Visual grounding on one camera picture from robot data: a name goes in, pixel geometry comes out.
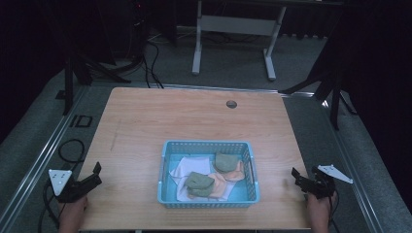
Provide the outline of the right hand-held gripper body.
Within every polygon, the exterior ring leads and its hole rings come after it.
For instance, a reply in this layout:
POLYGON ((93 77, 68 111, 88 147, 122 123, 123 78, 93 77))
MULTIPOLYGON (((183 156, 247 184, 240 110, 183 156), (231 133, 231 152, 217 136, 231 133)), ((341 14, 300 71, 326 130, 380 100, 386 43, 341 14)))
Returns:
POLYGON ((341 182, 353 184, 354 181, 337 169, 333 164, 318 165, 312 168, 315 180, 309 181, 306 192, 312 193, 317 199, 331 197, 335 192, 335 179, 341 182))

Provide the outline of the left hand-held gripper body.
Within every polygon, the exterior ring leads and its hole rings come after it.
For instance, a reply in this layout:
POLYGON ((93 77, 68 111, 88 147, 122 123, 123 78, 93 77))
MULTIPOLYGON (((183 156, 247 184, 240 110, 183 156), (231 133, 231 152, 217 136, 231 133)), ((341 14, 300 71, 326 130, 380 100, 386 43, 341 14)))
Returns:
POLYGON ((60 203, 74 203, 86 196, 86 187, 76 182, 70 170, 49 169, 49 177, 53 194, 60 203))

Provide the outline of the person's right hand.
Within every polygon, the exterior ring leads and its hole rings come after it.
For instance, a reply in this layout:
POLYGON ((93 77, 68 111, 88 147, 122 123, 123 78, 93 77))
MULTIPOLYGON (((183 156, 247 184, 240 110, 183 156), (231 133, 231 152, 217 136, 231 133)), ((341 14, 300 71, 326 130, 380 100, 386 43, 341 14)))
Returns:
POLYGON ((318 199, 314 194, 308 193, 307 212, 311 222, 328 222, 332 213, 336 194, 331 197, 318 199))

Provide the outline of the person's left hand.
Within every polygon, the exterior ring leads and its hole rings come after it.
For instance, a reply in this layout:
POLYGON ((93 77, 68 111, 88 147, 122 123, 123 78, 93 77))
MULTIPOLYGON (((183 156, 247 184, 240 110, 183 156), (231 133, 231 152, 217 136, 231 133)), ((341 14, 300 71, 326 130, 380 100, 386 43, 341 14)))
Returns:
POLYGON ((81 225, 86 207, 86 196, 73 203, 58 203, 59 222, 63 225, 81 225))

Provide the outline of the light blue plastic basket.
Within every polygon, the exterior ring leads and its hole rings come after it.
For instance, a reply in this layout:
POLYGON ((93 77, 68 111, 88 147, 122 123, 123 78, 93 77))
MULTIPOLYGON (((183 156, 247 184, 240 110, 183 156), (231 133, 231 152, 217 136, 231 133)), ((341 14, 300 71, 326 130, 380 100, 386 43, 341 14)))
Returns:
POLYGON ((157 200, 166 208, 248 208, 259 201, 260 193, 255 157, 248 142, 242 141, 166 141, 161 155, 157 200), (227 201, 188 201, 176 198, 177 186, 169 172, 177 167, 184 157, 208 157, 211 170, 215 171, 215 155, 220 152, 238 157, 243 162, 245 179, 233 182, 234 188, 227 201))

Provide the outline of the green folded cloth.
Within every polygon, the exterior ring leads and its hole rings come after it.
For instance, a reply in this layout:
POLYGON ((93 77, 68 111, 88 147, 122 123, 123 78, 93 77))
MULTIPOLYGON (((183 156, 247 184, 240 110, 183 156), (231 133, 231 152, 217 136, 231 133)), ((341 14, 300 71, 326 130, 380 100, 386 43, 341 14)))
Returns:
POLYGON ((214 188, 215 180, 196 172, 191 172, 185 181, 189 195, 197 197, 209 196, 214 188))
POLYGON ((237 168, 238 161, 239 159, 235 155, 218 152, 215 155, 214 166, 218 171, 228 173, 237 168))

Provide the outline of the black metal stand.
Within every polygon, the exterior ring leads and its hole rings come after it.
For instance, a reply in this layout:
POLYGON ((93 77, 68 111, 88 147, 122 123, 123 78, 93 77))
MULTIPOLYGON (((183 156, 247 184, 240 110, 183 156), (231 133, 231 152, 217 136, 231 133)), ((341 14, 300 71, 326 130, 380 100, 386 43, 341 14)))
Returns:
POLYGON ((338 130, 338 107, 339 101, 342 98, 342 83, 344 73, 349 67, 352 58, 353 52, 348 50, 336 52, 329 57, 327 57, 326 54, 322 54, 318 57, 318 60, 315 62, 305 81, 282 89, 280 93, 291 95, 303 87, 320 82, 314 96, 319 101, 325 101, 326 98, 332 94, 329 120, 333 128, 338 130))
POLYGON ((64 116, 67 116, 74 106, 74 78, 77 78, 81 84, 90 85, 92 77, 89 70, 97 70, 117 83, 130 83, 130 81, 119 77, 89 56, 70 52, 65 59, 64 90, 61 93, 61 97, 64 100, 64 116))

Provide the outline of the white cloth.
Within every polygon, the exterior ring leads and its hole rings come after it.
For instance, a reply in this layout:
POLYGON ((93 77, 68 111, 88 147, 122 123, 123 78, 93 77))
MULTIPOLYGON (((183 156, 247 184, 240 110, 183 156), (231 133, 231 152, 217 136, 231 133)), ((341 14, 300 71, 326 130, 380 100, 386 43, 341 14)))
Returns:
POLYGON ((217 172, 211 170, 211 162, 208 157, 184 157, 175 169, 169 172, 170 177, 177 186, 176 198, 181 202, 188 201, 227 201, 234 188, 233 182, 226 181, 226 189, 221 198, 206 198, 189 196, 185 181, 191 172, 209 175, 217 172))

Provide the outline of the aluminium floor rail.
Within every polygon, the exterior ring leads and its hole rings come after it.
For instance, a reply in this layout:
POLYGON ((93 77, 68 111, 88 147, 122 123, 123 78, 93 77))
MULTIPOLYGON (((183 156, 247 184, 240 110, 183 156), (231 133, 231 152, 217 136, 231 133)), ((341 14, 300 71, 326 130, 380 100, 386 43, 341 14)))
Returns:
POLYGON ((335 128, 329 116, 332 108, 330 98, 322 101, 331 138, 337 146, 335 166, 353 180, 352 184, 338 184, 339 203, 332 226, 338 233, 384 233, 370 193, 377 150, 359 116, 350 114, 347 107, 339 103, 335 128))
POLYGON ((67 108, 56 88, 46 88, 0 144, 0 233, 12 228, 87 92, 77 87, 67 108))

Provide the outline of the white metal desk frame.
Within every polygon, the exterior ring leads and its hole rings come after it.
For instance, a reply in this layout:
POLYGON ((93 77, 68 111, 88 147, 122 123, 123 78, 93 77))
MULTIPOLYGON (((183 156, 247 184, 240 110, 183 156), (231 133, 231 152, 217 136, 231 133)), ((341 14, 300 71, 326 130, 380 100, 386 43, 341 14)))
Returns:
POLYGON ((203 31, 258 35, 271 38, 269 46, 264 49, 262 53, 267 77, 270 81, 274 81, 276 79, 276 73, 274 63, 272 61, 272 53, 283 23, 286 9, 286 7, 282 7, 275 20, 209 16, 202 13, 202 0, 198 0, 196 14, 196 41, 191 72, 194 75, 198 75, 200 73, 202 55, 201 36, 203 31))

